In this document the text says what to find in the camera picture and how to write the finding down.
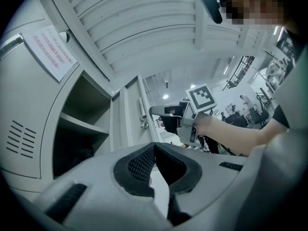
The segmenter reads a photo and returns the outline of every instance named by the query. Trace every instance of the black rubber trim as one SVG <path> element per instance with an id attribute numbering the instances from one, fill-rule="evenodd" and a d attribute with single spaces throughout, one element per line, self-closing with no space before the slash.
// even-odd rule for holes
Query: black rubber trim
<path id="1" fill-rule="evenodd" d="M 75 184 L 71 186 L 64 195 L 46 211 L 45 214 L 51 219 L 62 223 L 86 188 L 87 186 L 83 184 Z"/>
<path id="2" fill-rule="evenodd" d="M 181 212 L 178 202 L 175 196 L 171 196 L 169 199 L 169 206 L 168 206 L 168 215 L 167 219 L 172 223 L 173 226 L 180 225 L 191 218 L 185 212 Z"/>
<path id="3" fill-rule="evenodd" d="M 170 196 L 190 192 L 202 175 L 201 166 L 194 160 L 170 149 L 168 144 L 152 142 L 117 161 L 115 179 L 132 195 L 154 197 L 148 183 L 155 163 L 169 186 Z"/>
<path id="4" fill-rule="evenodd" d="M 156 143 L 156 165 L 169 185 L 170 195 L 188 193 L 199 182 L 202 168 L 196 161 L 170 149 L 169 146 L 167 143 Z"/>
<path id="5" fill-rule="evenodd" d="M 237 171 L 241 171 L 241 169 L 243 168 L 243 165 L 227 163 L 227 162 L 222 162 L 222 163 L 220 163 L 219 166 L 226 167 L 226 168 L 229 168 L 229 169 L 234 169 L 234 170 L 237 170 Z"/>

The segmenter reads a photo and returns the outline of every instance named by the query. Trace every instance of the paper sign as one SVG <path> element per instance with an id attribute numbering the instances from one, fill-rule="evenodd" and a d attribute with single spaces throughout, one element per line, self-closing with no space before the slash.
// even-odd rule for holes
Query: paper sign
<path id="1" fill-rule="evenodd" d="M 76 63 L 54 26 L 23 34 L 28 47 L 59 82 Z"/>
<path id="2" fill-rule="evenodd" d="M 215 98 L 211 94 L 207 84 L 188 89 L 186 90 L 186 94 L 196 113 L 205 112 L 217 106 Z"/>

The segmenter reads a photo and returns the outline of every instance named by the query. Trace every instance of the ceiling light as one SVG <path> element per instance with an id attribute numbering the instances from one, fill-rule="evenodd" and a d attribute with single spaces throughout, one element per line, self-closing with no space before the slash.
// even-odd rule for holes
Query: ceiling light
<path id="1" fill-rule="evenodd" d="M 276 26 L 275 28 L 274 35 L 276 35 L 277 31 L 278 31 L 278 26 Z"/>
<path id="2" fill-rule="evenodd" d="M 281 28 L 281 31 L 280 31 L 279 38 L 278 38 L 277 42 L 281 39 L 283 30 L 284 30 L 284 26 Z"/>
<path id="3" fill-rule="evenodd" d="M 223 75 L 225 75 L 225 74 L 226 74 L 226 72 L 227 72 L 228 68 L 229 68 L 229 66 L 227 66 L 227 67 L 226 67 L 226 70 L 225 70 L 225 72 L 223 73 Z"/>

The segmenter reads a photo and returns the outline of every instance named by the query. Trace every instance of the locker vent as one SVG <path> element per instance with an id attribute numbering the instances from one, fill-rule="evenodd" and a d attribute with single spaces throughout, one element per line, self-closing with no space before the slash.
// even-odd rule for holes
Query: locker vent
<path id="1" fill-rule="evenodd" d="M 35 136 L 35 131 L 13 120 L 9 128 L 6 149 L 16 154 L 20 153 L 24 157 L 33 158 Z"/>
<path id="2" fill-rule="evenodd" d="M 222 163 L 220 163 L 219 166 L 226 167 L 226 168 L 229 168 L 229 169 L 234 169 L 234 170 L 237 170 L 237 171 L 241 171 L 241 169 L 243 167 L 243 165 L 227 163 L 227 162 L 222 162 Z"/>

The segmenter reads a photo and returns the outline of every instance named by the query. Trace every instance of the door handle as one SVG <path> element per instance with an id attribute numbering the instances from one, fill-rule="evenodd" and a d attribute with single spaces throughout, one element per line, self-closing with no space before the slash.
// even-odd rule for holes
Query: door handle
<path id="1" fill-rule="evenodd" d="M 146 112 L 145 112 L 145 108 L 144 108 L 144 105 L 143 105 L 142 97 L 137 99 L 137 106 L 138 106 L 139 120 L 141 122 L 140 127 L 142 129 L 148 129 L 149 123 L 148 123 L 148 120 L 147 120 L 147 117 L 146 117 Z"/>
<path id="2" fill-rule="evenodd" d="M 15 50 L 18 46 L 24 43 L 24 39 L 20 34 L 17 34 L 3 44 L 0 45 L 0 61 L 4 59 L 9 53 Z"/>

